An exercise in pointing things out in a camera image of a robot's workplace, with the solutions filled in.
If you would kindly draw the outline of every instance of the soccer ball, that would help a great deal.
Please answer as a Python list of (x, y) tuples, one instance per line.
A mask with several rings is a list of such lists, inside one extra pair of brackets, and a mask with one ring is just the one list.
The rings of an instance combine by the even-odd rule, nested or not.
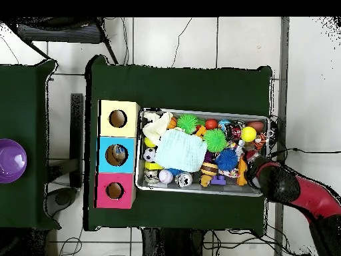
[(154, 148), (147, 148), (145, 154), (143, 154), (143, 159), (147, 162), (154, 162), (155, 160), (155, 149)]

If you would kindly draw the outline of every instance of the orange ball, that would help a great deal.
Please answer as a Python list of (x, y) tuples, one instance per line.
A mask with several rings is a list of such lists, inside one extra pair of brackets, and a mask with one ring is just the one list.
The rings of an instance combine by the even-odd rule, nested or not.
[(170, 122), (167, 126), (167, 129), (174, 129), (176, 127), (176, 118), (172, 117), (172, 119), (170, 119)]

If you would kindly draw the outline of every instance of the dark green table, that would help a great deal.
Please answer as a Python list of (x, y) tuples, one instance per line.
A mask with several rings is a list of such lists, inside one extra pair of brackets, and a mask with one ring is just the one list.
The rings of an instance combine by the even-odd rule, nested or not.
[(59, 228), (44, 212), (47, 78), (55, 62), (36, 66), (0, 65), (0, 138), (13, 139), (27, 153), (20, 179), (0, 184), (0, 227)]
[(136, 101), (141, 107), (268, 116), (271, 75), (270, 67), (159, 69), (107, 65), (102, 55), (91, 59), (86, 72), (85, 179), (89, 182), (85, 182), (85, 229), (97, 226), (238, 228), (263, 234), (263, 197), (138, 190), (132, 209), (93, 208), (97, 101)]

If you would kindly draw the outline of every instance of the white cloth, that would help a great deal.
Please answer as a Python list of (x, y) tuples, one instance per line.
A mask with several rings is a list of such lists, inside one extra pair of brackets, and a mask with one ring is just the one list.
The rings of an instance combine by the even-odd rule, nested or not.
[(163, 113), (162, 117), (159, 119), (157, 118), (157, 114), (157, 116), (151, 114), (153, 113), (145, 113), (143, 115), (143, 117), (145, 117), (146, 119), (151, 119), (152, 122), (147, 123), (143, 127), (142, 132), (151, 140), (151, 142), (153, 142), (155, 145), (158, 145), (160, 137), (166, 132), (167, 126), (171, 121), (173, 114), (170, 112)]

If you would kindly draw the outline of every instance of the hole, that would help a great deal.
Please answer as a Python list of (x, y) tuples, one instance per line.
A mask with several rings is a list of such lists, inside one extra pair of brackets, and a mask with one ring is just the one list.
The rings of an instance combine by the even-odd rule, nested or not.
[(111, 183), (107, 186), (105, 192), (111, 199), (120, 199), (125, 190), (120, 183)]
[(124, 127), (127, 123), (127, 115), (122, 110), (114, 110), (109, 115), (109, 123), (113, 127)]
[(110, 145), (105, 152), (105, 159), (112, 166), (121, 166), (128, 159), (128, 151), (122, 145)]

